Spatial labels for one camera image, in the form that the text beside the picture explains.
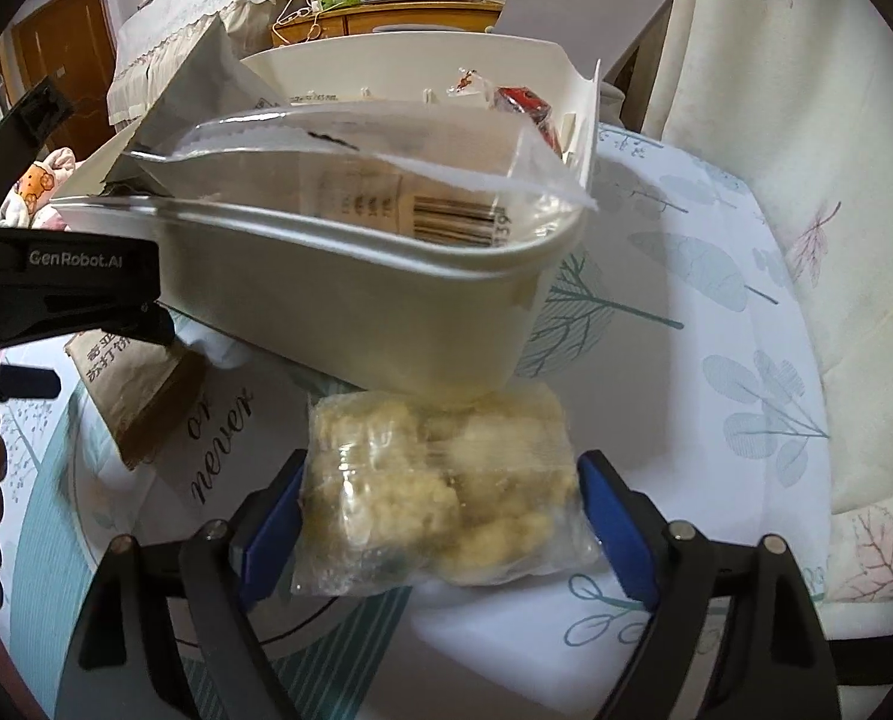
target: wooden door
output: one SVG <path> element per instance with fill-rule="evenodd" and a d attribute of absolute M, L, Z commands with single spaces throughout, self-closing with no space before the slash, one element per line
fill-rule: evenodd
<path fill-rule="evenodd" d="M 20 74 L 32 88 L 45 76 L 73 103 L 74 115 L 56 129 L 51 146 L 69 146 L 86 159 L 115 134 L 107 117 L 113 45 L 103 0 L 52 0 L 13 28 Z"/>

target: wooden desk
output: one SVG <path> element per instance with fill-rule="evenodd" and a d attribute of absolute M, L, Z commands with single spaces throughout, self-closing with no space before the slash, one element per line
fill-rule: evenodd
<path fill-rule="evenodd" d="M 457 26 L 468 32 L 485 32 L 488 26 L 496 23 L 502 10 L 503 6 L 499 2 L 483 0 L 387 1 L 337 8 L 320 13 L 320 18 L 315 20 L 315 26 L 312 16 L 293 20 L 288 25 L 277 26 L 272 30 L 272 45 L 285 46 L 302 43 L 307 39 L 362 35 L 373 32 L 376 26 L 387 23 L 433 23 Z"/>

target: barcode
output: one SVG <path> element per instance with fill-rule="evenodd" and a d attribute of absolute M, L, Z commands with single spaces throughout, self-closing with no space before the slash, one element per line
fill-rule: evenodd
<path fill-rule="evenodd" d="M 497 205 L 416 196 L 413 230 L 429 244 L 494 247 L 510 237 L 510 218 Z"/>

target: blue clip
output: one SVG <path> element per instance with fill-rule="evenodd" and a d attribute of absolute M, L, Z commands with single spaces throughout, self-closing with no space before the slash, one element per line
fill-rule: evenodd
<path fill-rule="evenodd" d="M 243 514 L 233 517 L 229 560 L 240 578 L 240 603 L 245 610 L 272 595 L 293 554 L 303 522 L 299 486 L 305 460 L 305 451 L 294 452 L 270 487 L 248 496 L 240 507 Z"/>
<path fill-rule="evenodd" d="M 631 493 L 602 452 L 587 452 L 579 458 L 579 489 L 593 532 L 603 544 L 603 552 L 623 591 L 648 611 L 655 610 L 659 605 L 656 554 L 640 530 L 635 514 L 627 509 L 638 505 L 638 498 L 649 499 L 640 493 Z M 656 523 L 642 523 L 644 527 L 654 524 L 665 524 L 665 520 L 660 517 Z"/>

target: white plastic bin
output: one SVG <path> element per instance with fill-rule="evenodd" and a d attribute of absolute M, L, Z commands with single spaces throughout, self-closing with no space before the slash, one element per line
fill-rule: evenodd
<path fill-rule="evenodd" d="M 460 67 L 529 86 L 553 106 L 564 158 L 588 181 L 599 74 L 584 79 L 555 44 L 386 33 L 243 61 L 292 100 L 462 104 L 445 95 Z M 546 239 L 474 250 L 246 205 L 94 196 L 131 132 L 86 160 L 54 199 L 67 223 L 157 241 L 165 304 L 366 389 L 464 398 L 504 386 L 558 263 L 582 236 L 577 215 Z"/>

